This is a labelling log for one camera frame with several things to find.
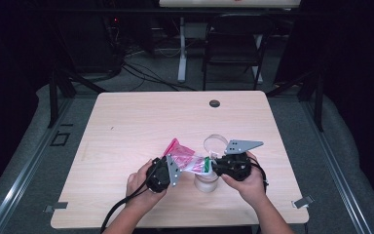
transparent container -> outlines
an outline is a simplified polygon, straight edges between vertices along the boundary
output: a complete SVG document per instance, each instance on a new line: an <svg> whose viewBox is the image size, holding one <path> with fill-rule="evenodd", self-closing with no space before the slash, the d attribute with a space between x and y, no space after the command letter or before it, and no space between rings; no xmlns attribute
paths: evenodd
<svg viewBox="0 0 374 234"><path fill-rule="evenodd" d="M194 178L194 184L200 191L209 193L217 188L217 180L218 175L215 172L212 172L210 175L196 175Z"/></svg>
<svg viewBox="0 0 374 234"><path fill-rule="evenodd" d="M211 159L221 158L229 142L224 136L210 135L204 142L204 147Z"/></svg>

metal bracket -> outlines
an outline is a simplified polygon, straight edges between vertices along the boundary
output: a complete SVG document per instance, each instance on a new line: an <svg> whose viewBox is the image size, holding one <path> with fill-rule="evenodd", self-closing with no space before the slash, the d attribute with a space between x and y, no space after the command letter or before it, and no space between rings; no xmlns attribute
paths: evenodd
<svg viewBox="0 0 374 234"><path fill-rule="evenodd" d="M263 145L263 141L252 140L238 140L232 139L227 145L224 153L226 154L241 154L255 147Z"/></svg>
<svg viewBox="0 0 374 234"><path fill-rule="evenodd" d="M172 160L170 154L166 155L166 157L168 165L169 182L172 186L175 186L178 183L178 179L181 175L181 170L178 168L174 160Z"/></svg>
<svg viewBox="0 0 374 234"><path fill-rule="evenodd" d="M315 200L312 198L311 195L307 196L307 197L304 197L300 200L297 200L296 202L291 202L291 204L293 205L293 207L299 209L299 208L302 208L302 207L306 207L308 208L309 207L309 204L313 203Z"/></svg>
<svg viewBox="0 0 374 234"><path fill-rule="evenodd" d="M57 202L53 204L52 206L46 206L43 212L53 213L55 210L58 210L58 209L66 209L67 206L68 206L67 202Z"/></svg>

plastic bag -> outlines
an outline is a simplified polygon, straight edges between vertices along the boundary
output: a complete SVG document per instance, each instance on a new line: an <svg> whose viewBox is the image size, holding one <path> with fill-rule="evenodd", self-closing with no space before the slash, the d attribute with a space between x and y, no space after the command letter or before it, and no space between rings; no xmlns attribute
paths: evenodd
<svg viewBox="0 0 374 234"><path fill-rule="evenodd" d="M195 151L181 145L177 138L174 138L164 152L164 156L170 154L178 168L184 172L196 175L209 175L212 172L209 157L202 157L195 154Z"/></svg>

wooden table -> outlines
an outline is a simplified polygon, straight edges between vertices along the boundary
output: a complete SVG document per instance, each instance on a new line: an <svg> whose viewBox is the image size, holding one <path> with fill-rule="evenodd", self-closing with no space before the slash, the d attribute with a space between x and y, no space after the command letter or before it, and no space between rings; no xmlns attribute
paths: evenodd
<svg viewBox="0 0 374 234"><path fill-rule="evenodd" d="M209 105L213 99L220 101L219 107ZM264 145L250 151L266 171L267 195L286 222L308 221L305 208L292 207L291 201L302 195L264 93L105 93L94 105L59 197L68 206L55 210L52 227L99 227L111 207L125 197L129 174L162 156L173 138L206 154L204 140L213 134L228 140L263 141ZM184 172L138 227L256 223L251 206L222 179L216 190L203 193L195 187L194 175Z"/></svg>

person's right hand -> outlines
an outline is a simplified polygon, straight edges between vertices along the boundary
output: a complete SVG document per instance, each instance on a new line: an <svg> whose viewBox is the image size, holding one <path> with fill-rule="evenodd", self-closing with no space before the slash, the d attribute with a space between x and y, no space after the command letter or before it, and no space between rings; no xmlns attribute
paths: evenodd
<svg viewBox="0 0 374 234"><path fill-rule="evenodd" d="M127 182L127 196L131 195L147 178L147 171L153 165L151 159L142 166L137 173L131 174ZM167 191L154 193L147 189L147 186L141 189L138 196L132 198L126 203L125 209L132 209L141 216L147 214L153 207L166 195Z"/></svg>
<svg viewBox="0 0 374 234"><path fill-rule="evenodd" d="M248 151L246 153L248 157L257 160L252 153ZM251 167L251 174L243 181L235 181L228 175L222 175L221 177L229 186L238 190L243 199L252 207L267 198L262 174L256 167Z"/></svg>

